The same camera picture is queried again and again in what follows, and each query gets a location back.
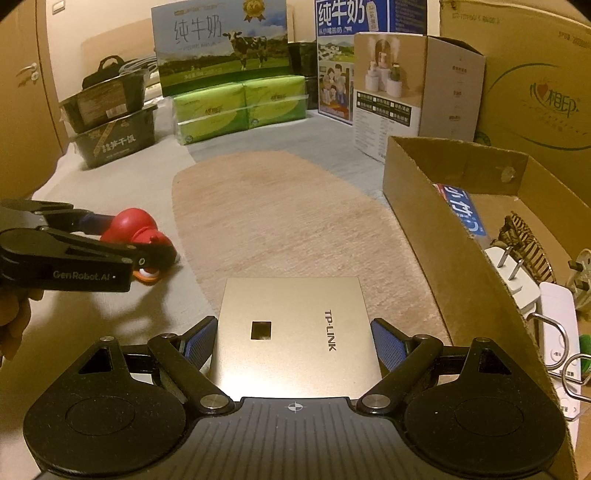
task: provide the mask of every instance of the door handle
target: door handle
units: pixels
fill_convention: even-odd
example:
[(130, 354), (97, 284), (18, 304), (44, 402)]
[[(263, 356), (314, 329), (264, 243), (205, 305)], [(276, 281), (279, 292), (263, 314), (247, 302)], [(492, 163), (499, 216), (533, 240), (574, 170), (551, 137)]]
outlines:
[(27, 70), (32, 70), (33, 72), (37, 71), (37, 64), (36, 62), (31, 63), (28, 67), (24, 67), (17, 72), (17, 75), (20, 75), (22, 72), (26, 72)]

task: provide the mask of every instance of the square hole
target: square hole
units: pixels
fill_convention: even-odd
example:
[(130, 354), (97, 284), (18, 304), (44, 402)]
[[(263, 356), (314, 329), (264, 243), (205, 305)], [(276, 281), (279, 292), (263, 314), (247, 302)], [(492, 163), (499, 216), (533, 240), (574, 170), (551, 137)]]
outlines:
[(271, 322), (252, 322), (251, 340), (271, 340)]

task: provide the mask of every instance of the heart logo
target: heart logo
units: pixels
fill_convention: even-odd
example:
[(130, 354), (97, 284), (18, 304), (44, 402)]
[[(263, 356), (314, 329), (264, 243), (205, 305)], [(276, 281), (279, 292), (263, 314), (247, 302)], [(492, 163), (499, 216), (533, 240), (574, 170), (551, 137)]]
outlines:
[(538, 95), (540, 98), (544, 98), (544, 95), (548, 92), (548, 84), (538, 85)]

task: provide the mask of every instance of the wooden door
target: wooden door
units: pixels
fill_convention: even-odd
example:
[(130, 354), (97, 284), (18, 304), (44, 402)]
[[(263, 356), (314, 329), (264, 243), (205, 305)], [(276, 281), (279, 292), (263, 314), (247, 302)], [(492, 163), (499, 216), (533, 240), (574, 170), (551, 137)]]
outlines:
[[(0, 22), (0, 198), (33, 193), (54, 173), (62, 155), (48, 99), (55, 90), (45, 50), (38, 45), (37, 1), (24, 0)], [(44, 23), (45, 15), (39, 19)], [(63, 124), (56, 122), (57, 128)]]

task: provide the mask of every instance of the green tissue pack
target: green tissue pack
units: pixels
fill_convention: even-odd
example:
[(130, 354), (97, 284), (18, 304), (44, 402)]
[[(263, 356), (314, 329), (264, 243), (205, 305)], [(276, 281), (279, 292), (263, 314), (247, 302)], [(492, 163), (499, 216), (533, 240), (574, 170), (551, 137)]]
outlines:
[(173, 97), (179, 143), (248, 129), (244, 86), (226, 83)]
[(244, 82), (248, 128), (306, 117), (306, 79), (285, 75)]

